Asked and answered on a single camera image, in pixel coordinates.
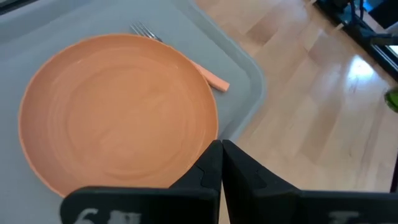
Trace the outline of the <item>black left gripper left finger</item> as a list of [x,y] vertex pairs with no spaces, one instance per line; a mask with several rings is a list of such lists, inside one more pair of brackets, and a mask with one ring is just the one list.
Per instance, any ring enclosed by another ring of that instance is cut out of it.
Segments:
[[213,141],[194,165],[165,189],[80,188],[60,206],[62,223],[217,223],[223,145]]

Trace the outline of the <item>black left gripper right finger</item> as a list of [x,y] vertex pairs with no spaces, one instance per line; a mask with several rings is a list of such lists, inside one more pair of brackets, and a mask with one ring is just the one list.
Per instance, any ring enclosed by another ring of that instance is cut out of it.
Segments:
[[231,223],[397,223],[397,194],[300,190],[223,144],[223,187]]

